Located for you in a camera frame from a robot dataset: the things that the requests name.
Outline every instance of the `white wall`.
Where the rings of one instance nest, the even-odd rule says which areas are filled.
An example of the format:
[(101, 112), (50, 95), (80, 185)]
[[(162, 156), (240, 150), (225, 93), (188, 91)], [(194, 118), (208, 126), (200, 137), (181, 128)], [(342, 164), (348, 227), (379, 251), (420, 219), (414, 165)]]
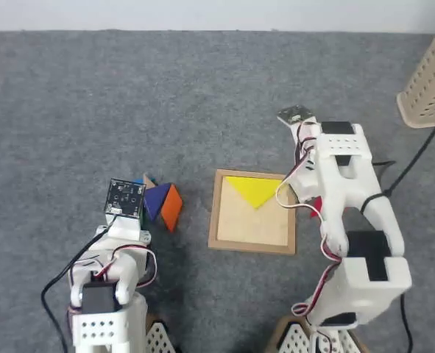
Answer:
[(0, 30), (435, 32), (435, 0), (0, 0)]

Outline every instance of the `gray carpet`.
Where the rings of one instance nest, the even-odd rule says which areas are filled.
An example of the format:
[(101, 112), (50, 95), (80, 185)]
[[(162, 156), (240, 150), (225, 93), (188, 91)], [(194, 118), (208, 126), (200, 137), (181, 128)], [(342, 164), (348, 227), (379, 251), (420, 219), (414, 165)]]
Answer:
[[(395, 104), (427, 35), (246, 32), (0, 33), (0, 352), (59, 352), (40, 290), (104, 223), (111, 177), (175, 182), (178, 231), (152, 228), (159, 260), (144, 293), (186, 353), (261, 352), (314, 289), (325, 258), (298, 216), (297, 256), (207, 247), (216, 168), (284, 173), (302, 102), (319, 119), (363, 124), (376, 160), (398, 161), (428, 131)], [(416, 352), (435, 352), (435, 141), (392, 197), (414, 287)], [(66, 281), (49, 296), (64, 323)], [(372, 352), (404, 352), (398, 302), (359, 328)]]

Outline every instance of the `blue triangle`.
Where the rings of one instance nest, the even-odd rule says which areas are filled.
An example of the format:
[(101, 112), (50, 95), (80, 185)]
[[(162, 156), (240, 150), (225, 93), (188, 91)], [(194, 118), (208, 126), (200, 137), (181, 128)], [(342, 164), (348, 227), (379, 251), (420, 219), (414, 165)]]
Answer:
[(170, 186), (171, 183), (168, 183), (157, 185), (151, 189), (145, 189), (145, 209), (152, 221), (154, 221), (157, 218), (158, 213), (160, 213), (166, 195), (168, 195), (168, 190), (170, 190)]

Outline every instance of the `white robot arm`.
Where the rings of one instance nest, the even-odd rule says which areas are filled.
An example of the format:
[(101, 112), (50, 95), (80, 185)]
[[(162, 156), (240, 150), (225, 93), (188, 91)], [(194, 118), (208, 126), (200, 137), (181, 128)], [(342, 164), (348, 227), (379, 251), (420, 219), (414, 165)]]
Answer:
[[(71, 332), (77, 353), (145, 353), (145, 298), (136, 288), (153, 281), (155, 254), (147, 248), (149, 232), (141, 230), (145, 185), (112, 179), (105, 206), (107, 234), (95, 242), (70, 269)], [(146, 274), (147, 255), (154, 274)]]
[[(366, 202), (381, 188), (363, 129), (347, 121), (318, 123), (303, 106), (284, 109), (278, 118), (296, 143), (296, 165), (283, 183), (299, 202), (321, 198), (322, 247), (336, 261), (331, 279), (325, 282), (324, 274), (320, 291), (295, 314), (326, 331), (365, 324), (411, 287), (411, 276), (390, 201), (383, 196)], [(346, 207), (359, 209), (373, 230), (345, 229)]]

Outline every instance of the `beige plastic basket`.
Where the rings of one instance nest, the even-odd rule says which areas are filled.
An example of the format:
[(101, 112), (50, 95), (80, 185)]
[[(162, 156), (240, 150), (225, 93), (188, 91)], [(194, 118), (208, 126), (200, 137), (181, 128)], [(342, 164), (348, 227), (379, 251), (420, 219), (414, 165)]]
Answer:
[(406, 89), (397, 95), (397, 105), (410, 127), (435, 126), (435, 39)]

